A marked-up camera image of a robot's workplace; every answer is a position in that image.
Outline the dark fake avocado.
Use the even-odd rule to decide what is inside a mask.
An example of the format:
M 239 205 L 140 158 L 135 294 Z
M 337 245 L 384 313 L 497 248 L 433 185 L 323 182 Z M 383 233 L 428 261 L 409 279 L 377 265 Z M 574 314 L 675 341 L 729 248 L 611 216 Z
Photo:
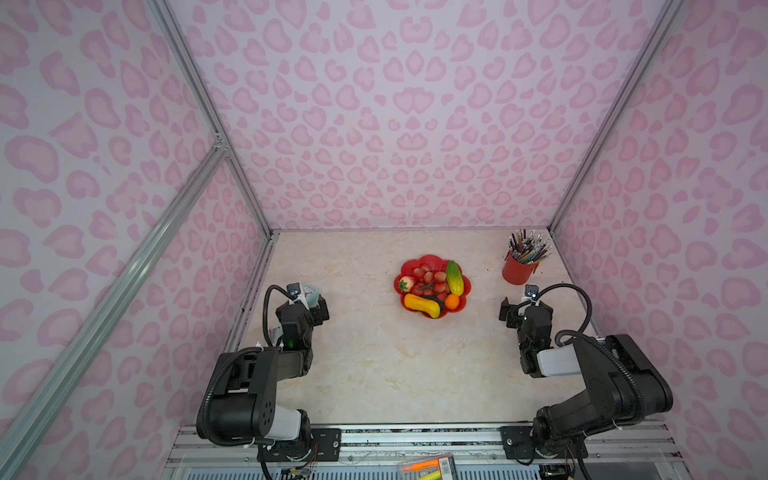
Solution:
M 439 299 L 439 298 L 437 298 L 436 296 L 435 296 L 435 297 L 432 297 L 432 300 L 434 300 L 434 301 L 435 301 L 435 302 L 436 302 L 436 303 L 439 305 L 439 307 L 440 307 L 440 311 L 441 311 L 441 314 L 442 314 L 442 313 L 443 313 L 443 312 L 446 310 L 446 307 L 445 307 L 444 301 L 440 300 L 440 299 Z

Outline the yellow fake fruit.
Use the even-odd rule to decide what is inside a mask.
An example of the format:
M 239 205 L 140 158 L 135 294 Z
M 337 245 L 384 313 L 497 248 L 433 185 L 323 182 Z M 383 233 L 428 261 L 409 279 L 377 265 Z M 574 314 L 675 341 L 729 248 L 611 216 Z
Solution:
M 403 297 L 403 305 L 409 310 L 421 312 L 432 319 L 442 315 L 439 305 L 432 298 L 408 293 Z

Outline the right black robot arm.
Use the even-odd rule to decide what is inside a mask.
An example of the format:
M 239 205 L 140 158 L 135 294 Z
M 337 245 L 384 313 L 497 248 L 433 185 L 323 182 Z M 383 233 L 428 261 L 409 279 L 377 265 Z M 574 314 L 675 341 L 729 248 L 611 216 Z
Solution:
M 582 460 L 588 438 L 668 412 L 674 403 L 668 382 L 630 336 L 600 339 L 568 329 L 553 334 L 553 314 L 533 297 L 500 305 L 499 320 L 517 333 L 524 374 L 578 375 L 584 384 L 580 393 L 540 408 L 528 432 L 501 429 L 506 456 L 523 465 L 567 454 Z

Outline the red lychee bunch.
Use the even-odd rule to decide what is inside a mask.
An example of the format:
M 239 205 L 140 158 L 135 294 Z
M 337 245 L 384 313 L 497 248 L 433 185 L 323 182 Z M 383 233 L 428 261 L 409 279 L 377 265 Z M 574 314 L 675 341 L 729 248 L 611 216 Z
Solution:
M 417 296 L 435 297 L 444 301 L 449 294 L 447 275 L 444 271 L 436 271 L 427 264 L 412 271 L 414 284 L 410 292 Z

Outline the pink-red fake strawberry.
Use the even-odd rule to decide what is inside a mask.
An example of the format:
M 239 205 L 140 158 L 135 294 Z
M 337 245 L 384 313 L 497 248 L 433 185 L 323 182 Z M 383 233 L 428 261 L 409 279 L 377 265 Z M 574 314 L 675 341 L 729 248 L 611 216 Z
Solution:
M 410 276 L 402 276 L 397 282 L 397 288 L 402 293 L 409 293 L 415 285 L 415 280 Z

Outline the small fake orange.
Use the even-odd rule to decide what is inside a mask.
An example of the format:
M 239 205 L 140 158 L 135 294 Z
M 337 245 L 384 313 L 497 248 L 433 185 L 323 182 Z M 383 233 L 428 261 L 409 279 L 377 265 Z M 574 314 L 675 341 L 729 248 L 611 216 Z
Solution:
M 448 310 L 456 310 L 460 306 L 461 299 L 455 294 L 448 295 L 444 300 L 444 305 Z

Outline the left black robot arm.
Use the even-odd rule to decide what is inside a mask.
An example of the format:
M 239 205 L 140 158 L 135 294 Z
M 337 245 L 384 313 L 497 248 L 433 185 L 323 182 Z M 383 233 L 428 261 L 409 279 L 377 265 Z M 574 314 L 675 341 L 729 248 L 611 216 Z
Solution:
M 313 455 L 308 414 L 279 406 L 277 386 L 308 374 L 314 329 L 329 319 L 327 303 L 314 287 L 269 286 L 262 311 L 267 344 L 218 357 L 198 410 L 197 435 L 219 447 L 260 447 L 267 462 Z

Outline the green-yellow fake mango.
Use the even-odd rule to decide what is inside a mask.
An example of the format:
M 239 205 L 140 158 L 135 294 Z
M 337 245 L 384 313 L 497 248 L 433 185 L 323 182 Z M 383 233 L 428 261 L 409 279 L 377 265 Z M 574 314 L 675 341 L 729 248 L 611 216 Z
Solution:
M 449 261 L 445 267 L 446 284 L 450 292 L 457 297 L 461 297 L 465 291 L 465 284 L 462 271 L 455 261 Z

